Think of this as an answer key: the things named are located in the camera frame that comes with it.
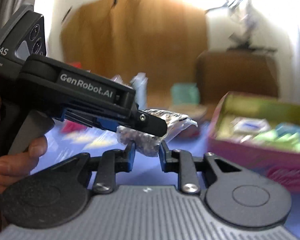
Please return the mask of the person's left hand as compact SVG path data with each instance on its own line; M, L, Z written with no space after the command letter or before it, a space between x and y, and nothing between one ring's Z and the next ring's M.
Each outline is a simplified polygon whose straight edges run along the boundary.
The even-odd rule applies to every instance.
M0 157L0 193L30 174L47 152L45 136L34 139L25 152Z

